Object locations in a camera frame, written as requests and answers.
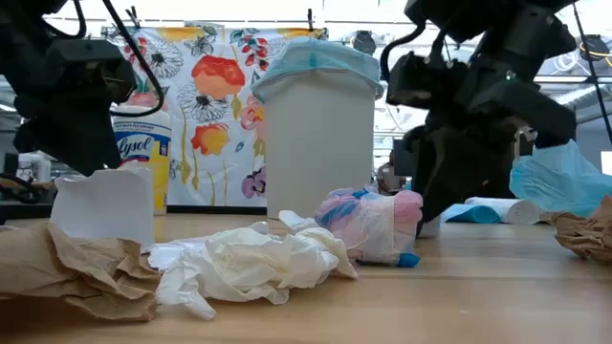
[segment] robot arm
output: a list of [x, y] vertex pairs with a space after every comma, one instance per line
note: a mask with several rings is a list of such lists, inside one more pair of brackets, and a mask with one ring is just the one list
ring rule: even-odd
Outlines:
[[[507, 174], [516, 130], [530, 126], [549, 146], [566, 143], [576, 130], [574, 113], [533, 83], [546, 58], [576, 42], [555, 13], [572, 0], [410, 0], [405, 14], [440, 28], [429, 56], [400, 58], [391, 72], [386, 101], [428, 109], [426, 124], [404, 136], [416, 171], [412, 189], [424, 198], [424, 222]], [[469, 63], [444, 61], [444, 37], [462, 43], [484, 33]], [[385, 48], [382, 56], [388, 56]]]
[[[21, 153], [41, 150], [89, 176], [120, 165], [109, 116], [112, 103], [122, 103], [136, 86], [132, 66], [119, 49], [105, 40], [82, 39], [80, 17], [76, 35], [47, 24], [42, 16], [58, 12], [67, 0], [3, 0], [0, 2], [0, 74], [13, 88], [14, 106], [26, 119], [17, 130], [14, 146]], [[110, 0], [102, 0], [125, 40], [158, 91], [157, 78], [127, 34]]]

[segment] person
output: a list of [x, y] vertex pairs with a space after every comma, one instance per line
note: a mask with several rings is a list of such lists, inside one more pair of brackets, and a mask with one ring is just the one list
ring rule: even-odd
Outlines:
[[389, 154], [389, 161], [379, 167], [376, 174], [381, 195], [391, 196], [401, 190], [405, 184], [405, 178], [395, 175], [395, 163], [393, 161], [393, 151]]

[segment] black clip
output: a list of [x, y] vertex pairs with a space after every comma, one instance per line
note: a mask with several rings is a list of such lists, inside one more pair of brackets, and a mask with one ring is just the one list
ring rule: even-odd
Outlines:
[[308, 9], [308, 31], [313, 32], [313, 9]]
[[132, 10], [125, 10], [125, 12], [132, 20], [132, 23], [134, 23], [134, 26], [136, 27], [136, 29], [140, 29], [141, 21], [138, 20], [138, 16], [136, 15], [136, 7], [132, 6]]

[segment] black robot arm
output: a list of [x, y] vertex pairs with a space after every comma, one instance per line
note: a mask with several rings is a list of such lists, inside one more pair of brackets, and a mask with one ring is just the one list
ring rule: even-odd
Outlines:
[[[408, 1], [404, 12], [417, 32], [429, 20], [440, 33], [429, 56], [407, 54], [387, 75], [386, 61], [381, 67], [389, 104], [429, 110], [426, 124], [404, 136], [416, 166], [412, 188], [424, 198], [424, 222], [488, 185], [505, 181], [518, 128], [537, 130], [550, 145], [575, 135], [575, 114], [541, 94], [534, 83], [545, 59], [576, 48], [573, 36], [555, 16], [571, 3]], [[481, 33], [469, 63], [443, 59], [445, 36], [462, 43]]]

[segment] white paper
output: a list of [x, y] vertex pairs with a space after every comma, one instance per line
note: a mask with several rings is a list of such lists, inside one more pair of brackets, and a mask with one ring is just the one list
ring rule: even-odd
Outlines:
[[206, 298], [245, 302], [289, 300], [290, 288], [313, 288], [331, 271], [350, 278], [357, 272], [341, 240], [322, 228], [305, 229], [283, 240], [252, 228], [176, 240], [151, 248], [149, 264], [164, 269], [157, 295], [163, 305], [184, 305], [211, 319]]
[[285, 224], [292, 234], [297, 234], [299, 231], [308, 228], [320, 228], [315, 219], [303, 218], [292, 210], [280, 210], [278, 220]]
[[466, 204], [489, 206], [499, 214], [502, 222], [511, 225], [534, 225], [542, 214], [537, 205], [526, 200], [473, 197], [467, 199]]
[[51, 222], [68, 235], [122, 238], [154, 244], [153, 195], [148, 168], [100, 170], [90, 178], [55, 180]]

